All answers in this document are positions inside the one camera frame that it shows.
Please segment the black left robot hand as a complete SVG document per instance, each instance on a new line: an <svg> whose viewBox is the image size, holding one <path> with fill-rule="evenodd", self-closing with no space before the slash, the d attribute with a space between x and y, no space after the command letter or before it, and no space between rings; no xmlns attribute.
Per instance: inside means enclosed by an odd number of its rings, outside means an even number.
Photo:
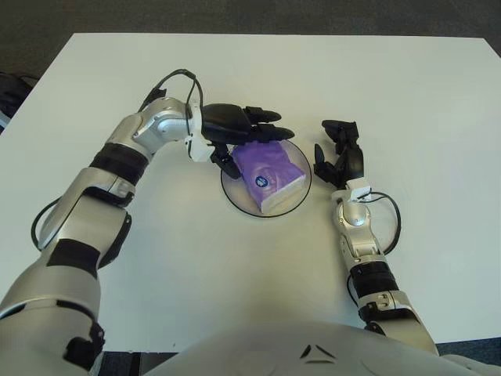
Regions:
<svg viewBox="0 0 501 376"><path fill-rule="evenodd" d="M292 130L275 126L280 114L260 107L216 103L203 107L201 114L202 136L214 148L210 161L232 179L238 179L241 173L230 155L229 145L270 143L294 137Z"/></svg>

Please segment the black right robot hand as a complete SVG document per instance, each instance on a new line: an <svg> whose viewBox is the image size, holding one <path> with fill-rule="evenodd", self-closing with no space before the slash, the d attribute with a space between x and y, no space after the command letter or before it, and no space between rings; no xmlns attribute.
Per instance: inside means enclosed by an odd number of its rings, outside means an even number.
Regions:
<svg viewBox="0 0 501 376"><path fill-rule="evenodd" d="M349 180L364 176L363 152L358 145L359 131L354 121L324 120L322 127L335 143L338 159L335 164L326 161L322 147L316 143L314 173L323 182L340 190L346 187Z"/></svg>

